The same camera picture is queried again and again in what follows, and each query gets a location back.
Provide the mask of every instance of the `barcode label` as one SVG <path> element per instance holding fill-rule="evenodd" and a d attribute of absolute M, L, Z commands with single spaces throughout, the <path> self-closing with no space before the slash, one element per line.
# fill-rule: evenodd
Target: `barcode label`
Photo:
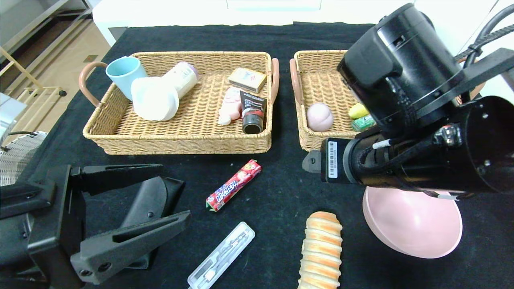
<path fill-rule="evenodd" d="M 337 178 L 337 142 L 328 142 L 328 177 Z"/>

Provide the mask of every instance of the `yellow sponge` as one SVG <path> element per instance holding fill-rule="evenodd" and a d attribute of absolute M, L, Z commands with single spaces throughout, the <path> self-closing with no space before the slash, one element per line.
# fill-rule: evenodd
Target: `yellow sponge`
<path fill-rule="evenodd" d="M 348 111 L 348 115 L 353 118 L 353 119 L 357 119 L 357 118 L 361 118 L 363 116 L 366 116 L 370 114 L 368 112 L 368 110 L 366 109 L 366 107 L 364 105 L 362 105 L 362 103 L 357 103 L 355 104 L 354 106 L 352 106 L 352 108 Z"/>

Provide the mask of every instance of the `pink ball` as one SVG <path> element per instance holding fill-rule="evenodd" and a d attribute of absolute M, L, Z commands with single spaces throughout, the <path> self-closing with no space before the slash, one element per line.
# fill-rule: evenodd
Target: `pink ball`
<path fill-rule="evenodd" d="M 317 102 L 307 110 L 307 125 L 315 132 L 324 132 L 334 124 L 334 116 L 326 104 Z"/>

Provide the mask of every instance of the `screw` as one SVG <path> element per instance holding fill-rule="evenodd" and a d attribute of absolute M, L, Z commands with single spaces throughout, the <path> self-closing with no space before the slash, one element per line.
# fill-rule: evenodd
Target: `screw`
<path fill-rule="evenodd" d="M 479 174 L 481 174 L 481 175 L 485 174 L 485 168 L 484 168 L 484 166 L 479 166 L 479 167 L 477 168 L 477 170 L 478 170 Z"/>
<path fill-rule="evenodd" d="M 111 267 L 111 263 L 109 262 L 105 262 L 103 263 L 102 265 L 98 266 L 98 272 L 105 272 L 107 271 L 107 269 L 109 269 Z"/>
<path fill-rule="evenodd" d="M 88 271 L 88 270 L 84 270 L 84 269 L 79 271 L 79 275 L 82 276 L 82 277 L 91 276 L 92 274 L 93 274 L 93 272 Z"/>

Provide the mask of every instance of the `wicker chair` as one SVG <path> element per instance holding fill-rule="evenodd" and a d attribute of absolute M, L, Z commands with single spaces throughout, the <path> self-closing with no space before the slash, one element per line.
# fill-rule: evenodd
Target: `wicker chair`
<path fill-rule="evenodd" d="M 9 135 L 26 133 L 0 150 L 0 186 L 16 183 L 34 153 L 45 139 L 45 132 L 12 132 Z"/>

